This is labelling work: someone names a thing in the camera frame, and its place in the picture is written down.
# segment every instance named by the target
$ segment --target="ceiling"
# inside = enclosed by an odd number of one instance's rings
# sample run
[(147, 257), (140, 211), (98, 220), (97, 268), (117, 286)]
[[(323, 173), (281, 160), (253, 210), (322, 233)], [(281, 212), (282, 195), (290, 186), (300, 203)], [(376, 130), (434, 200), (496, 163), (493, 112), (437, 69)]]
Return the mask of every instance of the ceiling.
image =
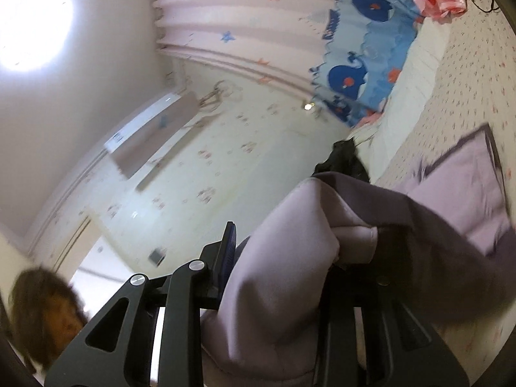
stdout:
[(29, 72), (0, 65), (0, 224), (20, 237), (81, 157), (165, 88), (152, 0), (71, 1), (52, 61)]

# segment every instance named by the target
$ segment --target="bright round light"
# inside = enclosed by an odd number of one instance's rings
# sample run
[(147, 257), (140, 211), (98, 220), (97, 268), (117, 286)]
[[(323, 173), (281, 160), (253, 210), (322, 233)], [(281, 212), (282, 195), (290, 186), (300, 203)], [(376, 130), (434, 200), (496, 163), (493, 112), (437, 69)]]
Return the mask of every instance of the bright round light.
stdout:
[(0, 0), (0, 62), (28, 71), (56, 56), (72, 23), (70, 0)]

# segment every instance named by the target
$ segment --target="blue star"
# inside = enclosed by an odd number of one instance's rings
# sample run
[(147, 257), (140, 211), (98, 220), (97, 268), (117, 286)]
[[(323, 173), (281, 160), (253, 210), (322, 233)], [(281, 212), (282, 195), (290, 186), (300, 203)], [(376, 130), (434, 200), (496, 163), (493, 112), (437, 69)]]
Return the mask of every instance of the blue star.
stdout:
[(223, 33), (223, 37), (221, 38), (221, 41), (224, 41), (224, 43), (228, 43), (229, 41), (235, 41), (236, 38), (231, 35), (231, 32)]

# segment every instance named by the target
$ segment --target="pink curtain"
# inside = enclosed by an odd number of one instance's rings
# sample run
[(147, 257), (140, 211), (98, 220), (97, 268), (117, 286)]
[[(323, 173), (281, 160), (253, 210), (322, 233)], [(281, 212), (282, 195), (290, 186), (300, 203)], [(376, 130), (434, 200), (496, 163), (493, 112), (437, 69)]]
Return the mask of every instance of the pink curtain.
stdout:
[(334, 0), (156, 0), (165, 54), (311, 97)]

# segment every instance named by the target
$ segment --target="ceiling light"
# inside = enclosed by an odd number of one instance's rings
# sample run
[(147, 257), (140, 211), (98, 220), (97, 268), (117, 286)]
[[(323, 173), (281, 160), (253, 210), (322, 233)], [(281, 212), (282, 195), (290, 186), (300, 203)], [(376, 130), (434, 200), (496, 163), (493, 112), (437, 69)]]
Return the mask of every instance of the ceiling light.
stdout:
[(63, 47), (72, 23), (70, 0), (0, 0), (0, 62), (28, 71)]

